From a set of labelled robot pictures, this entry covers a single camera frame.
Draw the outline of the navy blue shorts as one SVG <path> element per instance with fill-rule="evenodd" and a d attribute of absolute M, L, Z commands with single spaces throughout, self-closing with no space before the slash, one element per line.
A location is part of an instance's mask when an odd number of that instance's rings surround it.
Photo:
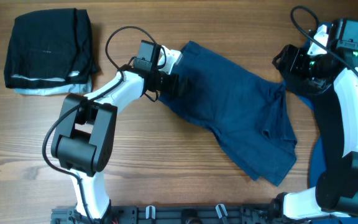
<path fill-rule="evenodd" d="M 278 186 L 296 162 L 297 139 L 286 91 L 189 41 L 173 69 L 187 90 L 160 101 L 185 121 L 211 131 L 221 149 L 252 180 Z"/>

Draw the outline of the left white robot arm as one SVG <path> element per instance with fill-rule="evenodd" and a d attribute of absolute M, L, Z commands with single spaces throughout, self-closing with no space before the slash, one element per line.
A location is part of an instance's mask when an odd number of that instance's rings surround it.
<path fill-rule="evenodd" d="M 176 96 L 179 80 L 165 70 L 125 65 L 99 90 L 64 99 L 44 138 L 42 157 L 50 168 L 70 176 L 77 204 L 52 210 L 51 223 L 115 222 L 103 170 L 112 154 L 117 116 L 146 91 Z"/>

